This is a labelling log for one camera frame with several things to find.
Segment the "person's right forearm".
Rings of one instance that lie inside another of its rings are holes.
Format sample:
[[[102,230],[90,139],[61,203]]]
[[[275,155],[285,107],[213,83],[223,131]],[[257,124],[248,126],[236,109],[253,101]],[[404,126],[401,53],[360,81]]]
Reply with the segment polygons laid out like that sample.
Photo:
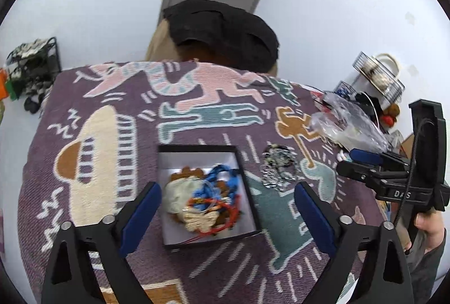
[[[413,250],[406,256],[414,303],[427,303],[431,298],[438,266],[446,245],[445,242],[446,233],[444,233],[442,243],[437,248],[425,253],[426,234],[425,232],[417,233]]]

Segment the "person's right hand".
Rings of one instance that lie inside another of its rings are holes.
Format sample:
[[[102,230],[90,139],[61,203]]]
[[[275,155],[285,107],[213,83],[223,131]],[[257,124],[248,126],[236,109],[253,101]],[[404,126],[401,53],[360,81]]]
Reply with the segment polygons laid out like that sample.
[[[445,226],[440,211],[431,210],[427,213],[418,213],[414,224],[429,238],[438,238],[444,235]]]

